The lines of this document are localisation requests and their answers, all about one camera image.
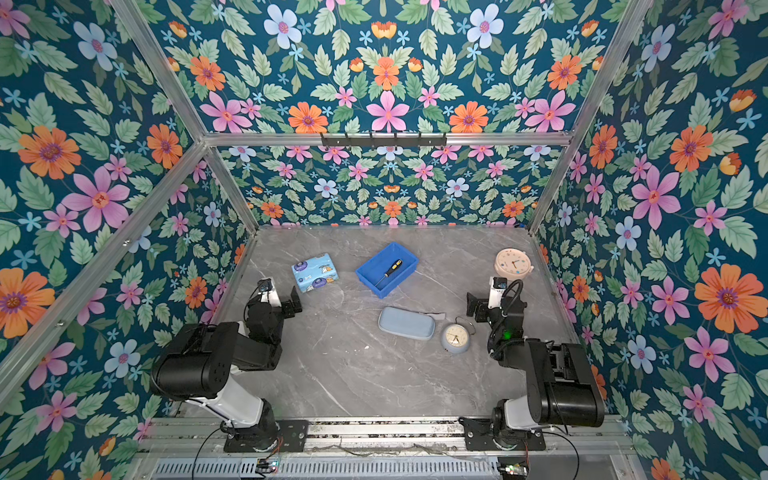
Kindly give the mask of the black yellow screwdriver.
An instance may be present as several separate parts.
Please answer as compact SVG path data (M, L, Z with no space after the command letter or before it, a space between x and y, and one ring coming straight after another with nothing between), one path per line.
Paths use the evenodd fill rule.
M375 286L378 287L386 279L388 279L393 273L395 273L403 264L402 259L397 259L392 265L385 271L383 276L376 282Z

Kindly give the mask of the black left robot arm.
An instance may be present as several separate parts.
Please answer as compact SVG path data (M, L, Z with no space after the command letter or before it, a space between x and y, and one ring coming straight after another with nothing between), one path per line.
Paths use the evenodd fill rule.
M281 433L271 404L248 392L235 374L275 370L283 352L285 321L302 311L296 288L282 301L270 278L260 280L243 320L187 325L176 334L154 362L152 393L218 416L220 430L228 436L228 452L277 448Z

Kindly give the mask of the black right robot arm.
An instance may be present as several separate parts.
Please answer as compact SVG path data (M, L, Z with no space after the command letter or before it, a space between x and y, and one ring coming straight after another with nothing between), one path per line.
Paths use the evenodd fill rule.
M490 437L503 449L545 426L603 425L605 403L582 345L524 335L527 303L504 291L496 304L467 295L467 314L490 327L486 350L499 366L524 374L525 394L493 409Z

